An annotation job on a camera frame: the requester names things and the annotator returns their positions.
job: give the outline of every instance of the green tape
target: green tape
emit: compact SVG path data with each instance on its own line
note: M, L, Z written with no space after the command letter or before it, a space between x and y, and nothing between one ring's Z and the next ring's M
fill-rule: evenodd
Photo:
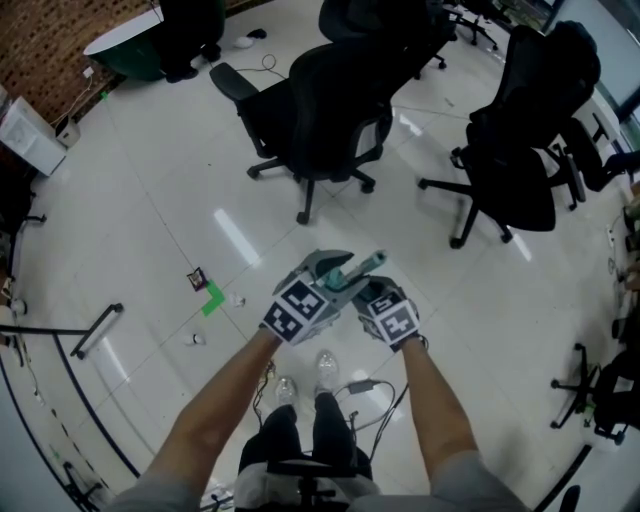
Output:
M209 295L211 295L211 300L202 306L202 314L204 316L209 316L224 302L222 290L220 290L213 281L207 283L207 291Z

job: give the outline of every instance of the gray sleeve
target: gray sleeve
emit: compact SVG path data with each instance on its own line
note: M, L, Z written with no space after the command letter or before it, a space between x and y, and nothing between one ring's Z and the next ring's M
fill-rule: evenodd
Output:
M447 460L431 480L431 496L473 511L528 510L486 468L476 451L459 453Z
M119 494L103 512L195 512L200 496L184 482L145 473L131 489Z

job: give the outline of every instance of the brick wall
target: brick wall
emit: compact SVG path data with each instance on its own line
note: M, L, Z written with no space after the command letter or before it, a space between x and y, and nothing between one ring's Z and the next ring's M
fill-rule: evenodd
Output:
M236 11L244 0L226 3ZM93 94L114 79L84 57L85 47L147 10L148 0L0 0L0 84L46 120L55 120L87 87L82 75L87 66L95 70ZM80 105L90 100L87 95ZM16 167L7 151L0 147L0 172Z

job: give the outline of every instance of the glove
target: glove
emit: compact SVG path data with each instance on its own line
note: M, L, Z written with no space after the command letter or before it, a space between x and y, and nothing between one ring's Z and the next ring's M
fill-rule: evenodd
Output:
M420 317L415 304L388 277L370 277L354 299L364 331L397 352L409 338L420 337Z
M352 257L346 251L314 251L307 256L276 287L261 326L298 345L333 324L341 309L369 284L368 277L361 277L340 290L326 287L325 279Z

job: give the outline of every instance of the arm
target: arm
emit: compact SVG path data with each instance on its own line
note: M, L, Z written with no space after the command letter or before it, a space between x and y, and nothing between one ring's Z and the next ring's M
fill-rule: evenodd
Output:
M260 329L178 416L148 472L185 482L201 496L280 341Z
M417 338L402 346L411 411L429 478L451 456L478 450L469 419L453 390Z

